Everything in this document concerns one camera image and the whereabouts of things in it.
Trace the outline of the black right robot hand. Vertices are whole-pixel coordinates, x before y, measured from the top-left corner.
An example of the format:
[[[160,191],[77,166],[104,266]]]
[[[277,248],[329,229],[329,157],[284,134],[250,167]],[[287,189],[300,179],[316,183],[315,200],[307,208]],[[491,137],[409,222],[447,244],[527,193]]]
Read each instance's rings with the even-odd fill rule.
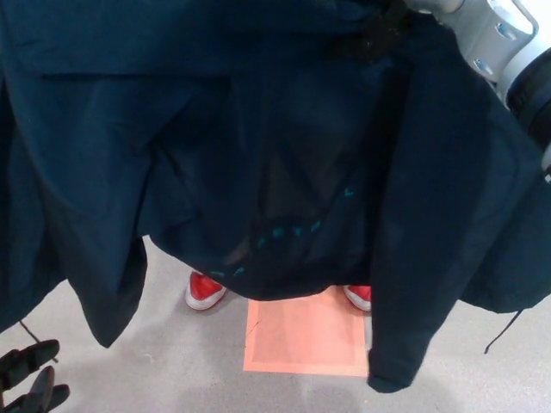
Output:
[[[384,58],[406,37],[413,16],[430,14],[433,8],[433,1],[386,1],[382,12],[362,30],[368,60]]]

